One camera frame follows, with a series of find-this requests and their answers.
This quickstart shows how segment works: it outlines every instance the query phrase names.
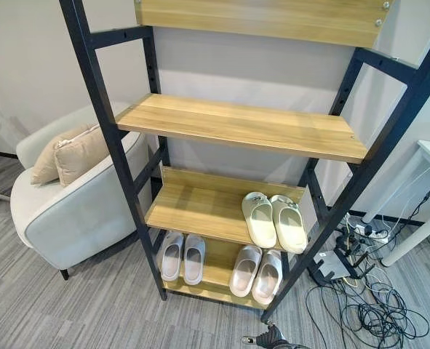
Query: shoe rack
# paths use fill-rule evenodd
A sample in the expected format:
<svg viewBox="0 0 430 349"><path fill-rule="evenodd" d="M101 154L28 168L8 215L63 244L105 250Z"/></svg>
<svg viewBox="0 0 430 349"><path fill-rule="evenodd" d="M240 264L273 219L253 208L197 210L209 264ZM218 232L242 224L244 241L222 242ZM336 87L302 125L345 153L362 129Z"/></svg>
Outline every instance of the shoe rack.
<svg viewBox="0 0 430 349"><path fill-rule="evenodd" d="M167 299L169 290L262 308L261 321L267 322L430 95L430 50L421 65L415 67L368 49L378 36L392 2L364 0L357 6L347 0L289 0L269 1L266 6L257 1L240 0L136 0L139 25L91 33L82 1L60 0L90 99L162 300ZM356 48L328 114L280 111L161 95L152 25ZM150 94L114 116L95 50L131 40L143 41ZM340 116L364 64L407 85L370 149L366 149ZM159 149L136 178L130 173L121 144L127 132L144 132L159 138ZM309 160L298 187L215 176L171 167L167 137L279 151L306 156ZM319 159L344 161L353 173L330 208L323 199L314 171ZM163 165L163 186L144 214L137 194L160 164ZM245 244L252 244L241 210L244 195L250 191L267 196L284 194L299 202L306 187L310 190L319 231L292 268L287 254L282 252L284 280L273 302L263 307L249 296L233 296L228 283L237 253ZM148 234L150 227L160 230L154 243ZM182 278L171 283L161 279L155 254L169 229L204 237L207 248L202 283L189 286Z"/></svg>

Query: slipper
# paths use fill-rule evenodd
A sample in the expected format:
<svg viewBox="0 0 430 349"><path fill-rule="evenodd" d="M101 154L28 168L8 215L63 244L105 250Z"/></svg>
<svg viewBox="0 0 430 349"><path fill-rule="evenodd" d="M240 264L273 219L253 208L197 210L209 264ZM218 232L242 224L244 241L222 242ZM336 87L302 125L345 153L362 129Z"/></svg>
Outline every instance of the slipper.
<svg viewBox="0 0 430 349"><path fill-rule="evenodd" d="M184 251L184 281L188 285L197 285L203 277L203 260L205 258L205 241L197 235L186 238Z"/></svg>
<svg viewBox="0 0 430 349"><path fill-rule="evenodd" d="M162 279L165 281L174 281L179 277L183 241L183 234L178 231L168 232L163 240Z"/></svg>
<svg viewBox="0 0 430 349"><path fill-rule="evenodd" d="M276 245L273 208L265 194L255 191L248 193L242 200L242 212L250 238L257 246L269 249Z"/></svg>
<svg viewBox="0 0 430 349"><path fill-rule="evenodd" d="M260 247L247 245L237 255L229 281L229 289L237 297L245 297L249 294L260 264L261 253Z"/></svg>
<svg viewBox="0 0 430 349"><path fill-rule="evenodd" d="M308 242L299 206L284 195L272 196L270 202L274 227L282 248L288 252L302 253Z"/></svg>
<svg viewBox="0 0 430 349"><path fill-rule="evenodd" d="M252 296L260 304L270 304L282 280L281 254L270 249L264 254L253 283Z"/></svg>

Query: wooden shelf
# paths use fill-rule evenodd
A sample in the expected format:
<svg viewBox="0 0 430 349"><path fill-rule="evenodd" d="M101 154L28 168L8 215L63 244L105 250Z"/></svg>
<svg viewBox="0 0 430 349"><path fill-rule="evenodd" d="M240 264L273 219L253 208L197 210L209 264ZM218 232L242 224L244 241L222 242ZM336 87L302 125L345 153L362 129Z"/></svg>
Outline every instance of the wooden shelf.
<svg viewBox="0 0 430 349"><path fill-rule="evenodd" d="M140 0L143 25L371 47L387 11L381 0Z"/></svg>
<svg viewBox="0 0 430 349"><path fill-rule="evenodd" d="M204 238L205 261L203 265L204 284L229 287L232 270L242 245L221 240ZM184 277L184 262L180 269L180 277Z"/></svg>
<svg viewBox="0 0 430 349"><path fill-rule="evenodd" d="M340 116L150 94L118 128L359 164L367 149Z"/></svg>
<svg viewBox="0 0 430 349"><path fill-rule="evenodd" d="M228 302L245 307L266 309L265 305L256 302L251 294L246 297L240 298L234 296L229 288L215 285L198 284L196 286L189 286L184 284L184 281L179 278L176 282L163 281L163 287L176 292L191 294L193 296L209 298L211 300L219 300L221 302Z"/></svg>
<svg viewBox="0 0 430 349"><path fill-rule="evenodd" d="M242 214L244 196L260 191L300 202L304 188L163 167L163 187L146 214L146 224L206 238L253 244Z"/></svg>
<svg viewBox="0 0 430 349"><path fill-rule="evenodd" d="M176 292L192 294L220 300L233 304L243 305L251 308L265 309L266 306L259 304L251 294L246 297L236 297L229 289L232 270L236 263L237 255L242 245L230 242L204 238L205 261L203 266L202 282L196 286L189 286L184 282L184 263L180 269L180 277L176 281L164 281L164 288Z"/></svg>

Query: power strip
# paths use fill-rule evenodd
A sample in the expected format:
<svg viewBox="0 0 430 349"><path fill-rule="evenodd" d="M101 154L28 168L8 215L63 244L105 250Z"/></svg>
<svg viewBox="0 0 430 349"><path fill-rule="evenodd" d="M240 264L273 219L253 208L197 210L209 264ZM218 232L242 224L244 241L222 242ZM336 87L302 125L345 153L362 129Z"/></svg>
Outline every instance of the power strip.
<svg viewBox="0 0 430 349"><path fill-rule="evenodd" d="M365 227L360 224L355 225L355 232L359 235L365 236ZM386 232L383 232L381 234L376 234L376 230L373 230L372 233L369 236L365 236L366 238L372 238L373 241L380 242L382 244L388 243L388 236L385 238L381 238L382 236L385 236Z"/></svg>

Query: white wall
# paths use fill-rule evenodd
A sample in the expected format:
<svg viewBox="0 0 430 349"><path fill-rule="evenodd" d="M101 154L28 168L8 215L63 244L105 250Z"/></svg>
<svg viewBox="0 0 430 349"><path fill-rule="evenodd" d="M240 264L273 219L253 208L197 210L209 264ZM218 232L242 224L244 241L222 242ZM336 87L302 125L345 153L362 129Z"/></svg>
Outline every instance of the white wall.
<svg viewBox="0 0 430 349"><path fill-rule="evenodd" d="M86 1L92 30L134 25L132 0ZM148 92L141 44L98 53L111 98ZM0 0L0 151L57 117L89 104L58 0Z"/></svg>
<svg viewBox="0 0 430 349"><path fill-rule="evenodd" d="M421 2L397 1L383 27L380 49L418 60L430 37L430 0ZM135 24L131 0L84 3L92 30ZM353 51L236 34L163 28L155 34L163 93L323 113L330 108ZM111 98L132 102L148 91L139 43L102 49L99 58ZM344 112L367 144L401 94L398 83L379 75L360 76L360 88ZM24 136L87 103L58 1L0 0L0 151L13 152ZM423 121L423 127L428 129L423 135L430 136L430 121ZM404 142L400 154L409 156L413 135ZM290 184L297 183L306 163L284 154L185 140L170 140L170 149L173 164L181 167ZM345 167L330 167L331 163L323 161L319 168L328 200L346 176ZM383 179L373 183L376 193L385 176L391 176L383 170ZM355 208L365 210L375 192L367 190ZM399 214L399 207L391 203L385 213Z"/></svg>

